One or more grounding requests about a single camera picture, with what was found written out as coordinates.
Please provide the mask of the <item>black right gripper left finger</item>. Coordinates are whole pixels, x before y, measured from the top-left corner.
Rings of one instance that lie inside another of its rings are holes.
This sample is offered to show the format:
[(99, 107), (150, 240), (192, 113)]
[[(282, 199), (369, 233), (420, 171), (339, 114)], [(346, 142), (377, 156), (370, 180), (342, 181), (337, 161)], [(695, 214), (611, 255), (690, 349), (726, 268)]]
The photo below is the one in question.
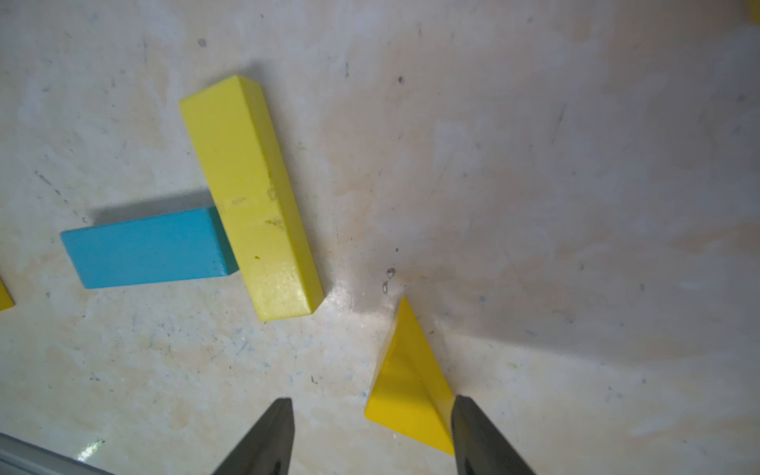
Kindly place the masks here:
[(213, 472), (214, 475), (286, 475), (295, 439), (291, 398), (278, 398)]

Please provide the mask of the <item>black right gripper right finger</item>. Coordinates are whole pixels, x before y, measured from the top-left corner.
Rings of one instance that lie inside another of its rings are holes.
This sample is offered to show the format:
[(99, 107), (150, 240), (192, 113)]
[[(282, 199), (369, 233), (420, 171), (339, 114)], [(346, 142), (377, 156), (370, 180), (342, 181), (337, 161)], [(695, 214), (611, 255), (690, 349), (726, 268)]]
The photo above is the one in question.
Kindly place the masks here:
[(535, 475), (476, 402), (457, 395), (451, 431), (459, 475)]

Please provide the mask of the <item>yellow small cube block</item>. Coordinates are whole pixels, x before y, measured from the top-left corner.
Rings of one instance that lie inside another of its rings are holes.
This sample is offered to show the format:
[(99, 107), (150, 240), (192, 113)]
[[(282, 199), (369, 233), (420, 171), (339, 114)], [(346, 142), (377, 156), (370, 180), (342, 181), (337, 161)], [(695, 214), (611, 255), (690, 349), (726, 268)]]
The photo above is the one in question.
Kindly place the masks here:
[(380, 426), (453, 455), (455, 395), (407, 298), (376, 371), (364, 415)]

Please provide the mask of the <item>teal long wooden block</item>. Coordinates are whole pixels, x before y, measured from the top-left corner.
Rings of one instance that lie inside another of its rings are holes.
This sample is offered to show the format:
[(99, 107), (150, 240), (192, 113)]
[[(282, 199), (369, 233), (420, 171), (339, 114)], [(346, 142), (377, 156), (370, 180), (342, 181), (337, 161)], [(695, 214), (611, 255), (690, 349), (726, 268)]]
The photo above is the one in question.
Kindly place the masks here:
[(86, 289), (224, 277), (239, 265), (216, 208), (61, 233)]

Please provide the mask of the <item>lime green long block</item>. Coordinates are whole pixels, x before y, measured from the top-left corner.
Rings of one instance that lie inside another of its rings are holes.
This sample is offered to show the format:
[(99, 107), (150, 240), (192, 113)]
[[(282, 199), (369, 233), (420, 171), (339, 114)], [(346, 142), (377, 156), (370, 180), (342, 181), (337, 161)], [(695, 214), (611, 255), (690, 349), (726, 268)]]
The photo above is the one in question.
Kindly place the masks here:
[(259, 320), (314, 314), (325, 292), (261, 86), (234, 75), (179, 108)]

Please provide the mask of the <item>yellow long wooden block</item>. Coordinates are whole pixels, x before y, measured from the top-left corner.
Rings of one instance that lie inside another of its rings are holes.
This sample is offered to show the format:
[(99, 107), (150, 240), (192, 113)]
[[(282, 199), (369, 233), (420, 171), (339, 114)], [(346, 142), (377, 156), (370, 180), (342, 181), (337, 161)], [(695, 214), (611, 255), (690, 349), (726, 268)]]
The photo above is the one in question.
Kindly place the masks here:
[(9, 290), (5, 283), (0, 280), (0, 311), (5, 311), (13, 308), (15, 301), (13, 300)]

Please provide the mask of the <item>yellow triangle wooden block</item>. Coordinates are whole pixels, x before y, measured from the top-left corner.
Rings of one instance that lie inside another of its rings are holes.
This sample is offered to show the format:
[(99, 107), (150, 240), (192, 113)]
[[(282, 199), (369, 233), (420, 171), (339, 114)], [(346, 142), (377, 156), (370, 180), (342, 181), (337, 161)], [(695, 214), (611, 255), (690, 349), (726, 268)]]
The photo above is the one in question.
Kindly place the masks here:
[(749, 20), (754, 25), (760, 24), (760, 0), (747, 0), (747, 13)]

